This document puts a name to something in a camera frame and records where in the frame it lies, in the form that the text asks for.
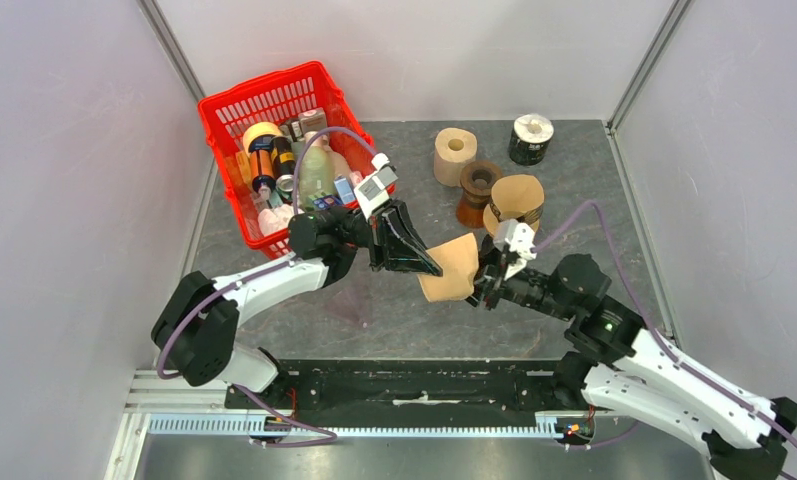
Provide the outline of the light wooden ring holder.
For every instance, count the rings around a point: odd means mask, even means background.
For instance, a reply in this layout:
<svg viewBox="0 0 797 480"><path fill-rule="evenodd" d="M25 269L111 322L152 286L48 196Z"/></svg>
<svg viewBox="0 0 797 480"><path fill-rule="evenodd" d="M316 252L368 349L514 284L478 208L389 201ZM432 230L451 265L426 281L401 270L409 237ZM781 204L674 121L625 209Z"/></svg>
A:
<svg viewBox="0 0 797 480"><path fill-rule="evenodd" d="M527 224L534 233L540 229L541 216L543 214L543 206L531 209L528 211L499 211L495 210L492 205L487 205L483 212L483 225L490 235L495 235L498 231L499 224L502 221L515 219L519 222Z"/></svg>

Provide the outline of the brown paper coffee filter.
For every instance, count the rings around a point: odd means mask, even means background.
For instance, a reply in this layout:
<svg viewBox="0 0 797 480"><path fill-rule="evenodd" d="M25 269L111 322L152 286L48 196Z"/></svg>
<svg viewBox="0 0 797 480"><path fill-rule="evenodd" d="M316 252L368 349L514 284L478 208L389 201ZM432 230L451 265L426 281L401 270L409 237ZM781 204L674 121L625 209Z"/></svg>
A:
<svg viewBox="0 0 797 480"><path fill-rule="evenodd" d="M528 211L545 204L545 190L533 175L517 174L499 179L487 205L499 211Z"/></svg>

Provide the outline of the dark wooden ring holder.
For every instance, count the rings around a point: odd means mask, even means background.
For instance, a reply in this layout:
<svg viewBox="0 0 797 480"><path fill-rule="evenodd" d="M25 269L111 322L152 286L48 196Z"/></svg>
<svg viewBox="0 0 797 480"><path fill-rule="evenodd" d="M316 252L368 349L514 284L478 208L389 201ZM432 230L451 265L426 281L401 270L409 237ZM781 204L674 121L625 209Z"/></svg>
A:
<svg viewBox="0 0 797 480"><path fill-rule="evenodd" d="M476 160L462 169L459 186L466 195L488 197L494 184L502 177L502 170L498 165Z"/></svg>

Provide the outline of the red plastic basket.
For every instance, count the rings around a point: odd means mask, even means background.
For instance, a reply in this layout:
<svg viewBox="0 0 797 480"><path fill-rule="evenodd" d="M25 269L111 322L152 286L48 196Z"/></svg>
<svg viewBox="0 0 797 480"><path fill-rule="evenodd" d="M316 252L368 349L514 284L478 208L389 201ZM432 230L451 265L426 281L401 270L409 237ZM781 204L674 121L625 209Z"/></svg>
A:
<svg viewBox="0 0 797 480"><path fill-rule="evenodd" d="M280 125L304 111L321 108L329 126L348 128L367 143L362 146L346 134L331 133L330 146L346 158L354 171L364 175L373 171L375 143L357 121L343 91L318 61L252 78L202 99L197 108L244 244L269 260L289 252L288 235L282 230L265 237L259 229L252 191L235 160L235 155L243 150L241 137L248 127L264 121Z"/></svg>

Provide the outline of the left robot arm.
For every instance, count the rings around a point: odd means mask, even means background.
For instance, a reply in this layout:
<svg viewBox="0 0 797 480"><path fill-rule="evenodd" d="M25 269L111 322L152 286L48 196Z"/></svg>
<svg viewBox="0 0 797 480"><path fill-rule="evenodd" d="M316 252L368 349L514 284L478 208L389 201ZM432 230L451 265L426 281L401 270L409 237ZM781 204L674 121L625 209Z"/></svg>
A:
<svg viewBox="0 0 797 480"><path fill-rule="evenodd" d="M180 280L151 330L161 378L182 377L192 387L221 380L249 390L264 408L278 407L288 383L264 348L237 345L244 323L343 279L359 249L368 251L374 271L443 274L397 199L371 213L333 206L298 214L288 225L288 246L289 254L250 270L215 279L194 271Z"/></svg>

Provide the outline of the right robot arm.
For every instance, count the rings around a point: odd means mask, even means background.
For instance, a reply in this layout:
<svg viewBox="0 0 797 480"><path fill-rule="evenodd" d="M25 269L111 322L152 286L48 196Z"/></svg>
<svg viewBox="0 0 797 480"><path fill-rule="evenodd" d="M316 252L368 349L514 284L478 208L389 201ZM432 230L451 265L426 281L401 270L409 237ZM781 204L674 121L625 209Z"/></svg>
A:
<svg viewBox="0 0 797 480"><path fill-rule="evenodd" d="M468 301L493 309L512 302L567 322L572 344L551 380L565 409L612 410L691 446L726 479L779 479L797 403L768 399L716 375L609 296L611 284L589 254L565 256L550 274L526 265L505 241L486 236Z"/></svg>

